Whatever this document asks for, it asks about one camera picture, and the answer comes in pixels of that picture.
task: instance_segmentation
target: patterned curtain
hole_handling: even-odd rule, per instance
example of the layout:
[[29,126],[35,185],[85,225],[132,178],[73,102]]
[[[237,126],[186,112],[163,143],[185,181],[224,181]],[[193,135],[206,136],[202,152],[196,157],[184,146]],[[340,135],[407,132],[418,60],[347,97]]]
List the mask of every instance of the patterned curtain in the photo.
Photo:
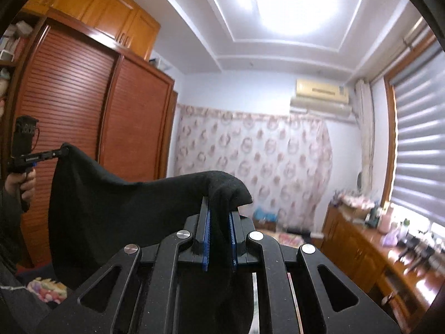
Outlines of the patterned curtain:
[[283,227],[312,229],[332,168],[322,119],[178,108],[175,175],[230,173],[247,186],[254,209],[277,214]]

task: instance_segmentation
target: silver screw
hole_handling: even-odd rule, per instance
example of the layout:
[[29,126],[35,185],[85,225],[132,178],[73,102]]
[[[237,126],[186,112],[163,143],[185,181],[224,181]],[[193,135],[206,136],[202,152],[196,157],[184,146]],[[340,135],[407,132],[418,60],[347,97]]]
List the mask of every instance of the silver screw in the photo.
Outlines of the silver screw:
[[301,247],[301,251],[303,251],[306,254],[313,254],[315,252],[315,246],[311,244],[304,244]]
[[263,239],[264,235],[263,235],[260,231],[252,231],[252,232],[249,234],[249,237],[250,237],[252,240],[255,240],[255,241],[261,241],[261,240]]
[[137,248],[137,245],[135,245],[135,244],[129,244],[126,247],[124,247],[124,252],[129,255],[134,254],[137,251],[138,251],[138,248]]
[[187,230],[181,230],[176,233],[177,238],[181,240],[189,238],[190,235],[191,235],[190,232],[188,232]]

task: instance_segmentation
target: ceiling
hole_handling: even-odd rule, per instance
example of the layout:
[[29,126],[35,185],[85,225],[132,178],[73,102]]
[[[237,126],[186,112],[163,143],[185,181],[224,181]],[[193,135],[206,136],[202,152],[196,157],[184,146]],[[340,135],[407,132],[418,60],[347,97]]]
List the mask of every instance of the ceiling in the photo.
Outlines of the ceiling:
[[366,76],[421,17],[408,0],[333,0],[319,29],[285,35],[263,24],[256,0],[135,1],[161,24],[156,52],[185,74],[255,69],[343,84]]

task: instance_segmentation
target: ceiling molding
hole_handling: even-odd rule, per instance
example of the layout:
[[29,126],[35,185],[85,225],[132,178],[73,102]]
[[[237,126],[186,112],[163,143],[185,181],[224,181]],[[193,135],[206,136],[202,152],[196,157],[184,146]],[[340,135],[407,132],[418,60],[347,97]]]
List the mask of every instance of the ceiling molding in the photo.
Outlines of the ceiling molding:
[[354,13],[352,14],[352,19],[349,22],[348,28],[346,29],[346,33],[344,34],[343,39],[341,40],[341,43],[340,43],[340,46],[337,49],[337,52],[340,52],[341,48],[343,47],[344,41],[348,37],[348,34],[349,34],[349,32],[350,32],[350,30],[352,28],[352,25],[353,25],[353,23],[355,21],[355,18],[357,17],[357,14],[359,12],[359,9],[360,9],[360,6],[362,4],[362,1],[363,0],[359,0],[359,2],[357,3],[357,6],[355,7]]
[[355,7],[354,13],[352,14],[352,18],[351,21],[348,24],[348,27],[346,28],[346,32],[343,35],[343,38],[340,42],[340,45],[338,48],[330,48],[328,46],[324,46],[324,45],[317,45],[317,44],[310,44],[310,43],[303,43],[300,41],[295,41],[295,40],[280,40],[280,39],[237,39],[235,38],[235,36],[232,33],[232,30],[230,29],[229,23],[227,21],[227,19],[224,16],[224,13],[221,9],[221,6],[219,5],[219,3],[217,2],[217,0],[207,0],[208,3],[210,4],[213,13],[216,16],[216,19],[219,21],[220,25],[222,26],[224,32],[226,33],[226,35],[232,39],[233,43],[272,43],[272,44],[283,44],[283,45],[294,45],[294,46],[303,46],[305,48],[313,48],[313,49],[318,49],[318,50],[325,50],[325,51],[332,51],[335,53],[339,53],[340,49],[342,48],[350,30],[351,27],[355,21],[355,18],[357,17],[358,11],[360,9],[361,3],[363,0],[359,0],[357,2],[357,5]]
[[223,70],[221,64],[219,63],[216,54],[210,47],[210,44],[207,42],[207,40],[204,38],[204,36],[201,34],[199,29],[196,27],[196,25],[193,23],[192,19],[188,14],[182,9],[181,5],[176,0],[167,0],[173,8],[177,11],[179,16],[185,21],[185,23],[189,26],[189,28],[192,30],[192,32],[196,35],[198,40],[201,42],[201,44],[204,46],[204,48],[207,50],[213,61],[215,62],[216,66],[220,71]]
[[329,68],[334,70],[339,70],[342,72],[352,73],[353,69],[346,68],[340,65],[323,63],[321,61],[308,60],[308,59],[300,59],[300,58],[291,58],[291,57],[282,57],[279,55],[218,55],[217,58],[219,60],[226,59],[254,59],[254,60],[278,60],[278,61],[286,61],[290,63],[304,63],[308,65],[316,65],[322,68]]
[[409,0],[400,0],[397,6],[395,7],[393,13],[391,14],[391,17],[389,18],[388,22],[383,26],[382,30],[380,31],[377,38],[372,43],[371,47],[368,49],[366,54],[363,56],[361,61],[358,63],[357,67],[349,77],[349,79],[345,82],[345,84],[348,84],[352,79],[354,79],[356,74],[359,72],[359,70],[366,64],[366,62],[369,60],[369,58],[375,53],[375,51],[379,48],[379,46],[382,44],[383,40],[388,36],[391,29],[394,27],[394,25],[399,20],[400,16],[402,15],[403,11],[406,9],[406,7],[409,4]]

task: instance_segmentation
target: striped roller blind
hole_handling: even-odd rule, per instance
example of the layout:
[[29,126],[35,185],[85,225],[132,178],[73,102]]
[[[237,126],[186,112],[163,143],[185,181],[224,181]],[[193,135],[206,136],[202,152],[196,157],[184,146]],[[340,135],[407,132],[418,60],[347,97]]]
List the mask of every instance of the striped roller blind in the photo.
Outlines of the striped roller blind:
[[445,53],[433,44],[397,75],[397,154],[391,201],[445,224]]

